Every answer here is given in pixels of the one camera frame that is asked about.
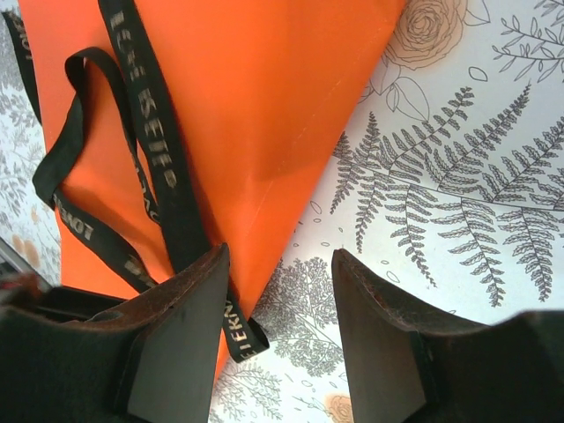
floral wallpaper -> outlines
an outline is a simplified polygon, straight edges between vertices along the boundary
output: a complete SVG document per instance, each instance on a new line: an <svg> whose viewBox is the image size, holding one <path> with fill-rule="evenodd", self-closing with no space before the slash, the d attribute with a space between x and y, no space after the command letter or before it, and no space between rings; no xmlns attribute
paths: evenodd
<svg viewBox="0 0 564 423"><path fill-rule="evenodd" d="M334 249L483 323L563 307L564 3L511 6L408 0L256 307L271 349L227 364L210 422L353 422ZM56 223L30 183L41 127L3 23L0 55L0 236L56 284Z"/></svg>

